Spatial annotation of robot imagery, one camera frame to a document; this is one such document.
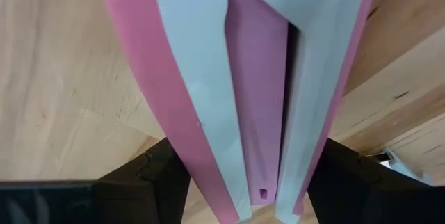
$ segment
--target light wood panel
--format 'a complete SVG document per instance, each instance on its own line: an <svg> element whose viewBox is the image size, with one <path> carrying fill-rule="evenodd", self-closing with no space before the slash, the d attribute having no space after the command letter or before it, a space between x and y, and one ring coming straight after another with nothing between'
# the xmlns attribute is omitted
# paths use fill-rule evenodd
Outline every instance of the light wood panel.
<svg viewBox="0 0 445 224"><path fill-rule="evenodd" d="M445 3L375 0L330 136L445 184ZM0 0L0 179L96 178L164 134L102 0ZM316 223L306 199L304 223ZM192 183L185 223L215 223ZM273 207L250 223L279 223Z"/></svg>

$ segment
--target small hole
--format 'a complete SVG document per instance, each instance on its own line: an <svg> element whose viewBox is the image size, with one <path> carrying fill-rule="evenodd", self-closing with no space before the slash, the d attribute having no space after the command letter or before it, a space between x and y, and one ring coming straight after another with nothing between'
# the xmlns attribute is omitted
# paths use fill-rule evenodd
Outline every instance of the small hole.
<svg viewBox="0 0 445 224"><path fill-rule="evenodd" d="M267 200L267 190L266 189L259 189L259 196L262 200Z"/></svg>

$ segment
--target wooden surface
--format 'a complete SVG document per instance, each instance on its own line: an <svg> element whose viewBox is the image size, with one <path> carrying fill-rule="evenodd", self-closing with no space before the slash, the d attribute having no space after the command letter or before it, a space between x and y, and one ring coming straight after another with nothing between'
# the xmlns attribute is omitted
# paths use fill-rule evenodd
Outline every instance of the wooden surface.
<svg viewBox="0 0 445 224"><path fill-rule="evenodd" d="M445 184L444 0L375 0L330 137ZM97 178L163 138L102 0L0 0L0 179ZM316 223L308 200L304 223ZM249 223L278 223L257 207ZM215 223L192 184L185 223Z"/></svg>

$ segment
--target pink foam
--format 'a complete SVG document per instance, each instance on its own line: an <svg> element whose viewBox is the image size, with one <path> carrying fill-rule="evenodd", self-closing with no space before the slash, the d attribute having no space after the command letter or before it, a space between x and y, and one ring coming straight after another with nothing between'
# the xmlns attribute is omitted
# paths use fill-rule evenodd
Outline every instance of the pink foam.
<svg viewBox="0 0 445 224"><path fill-rule="evenodd" d="M312 178L312 175L314 174L318 160L320 159L321 152L323 151L323 148L325 146L327 135L329 134L329 130L330 130L332 121L334 120L335 109L339 105L341 95L343 94L344 87L348 80L349 71L353 65L355 52L357 51L358 44L360 41L360 36L362 35L364 26L366 24L366 18L368 17L368 11L369 11L369 8L371 7L372 1L373 0L362 0L362 4L360 5L359 13L357 15L357 20L355 22L355 27L354 27L352 35L351 35L351 40L349 42L348 50L346 51L346 57L343 62L343 65L341 67L340 77L339 77L339 80L337 81L337 87L335 88L334 95L332 96L329 110L327 112L327 117L326 117L325 123L323 124L320 138L317 142L317 146L316 146L314 155L312 156L312 160L309 165L309 170L307 171L307 174L306 174L305 180L303 182L300 194L298 195L297 201L293 208L294 214L298 214L298 215L302 214L302 211L303 211L302 201L303 201L303 198L307 191L307 187L309 186L309 183L311 182L311 178Z"/></svg>
<svg viewBox="0 0 445 224"><path fill-rule="evenodd" d="M225 33L250 201L274 203L288 22L262 0L229 0Z"/></svg>
<svg viewBox="0 0 445 224"><path fill-rule="evenodd" d="M156 0L105 0L145 99L221 223L238 221L165 35Z"/></svg>

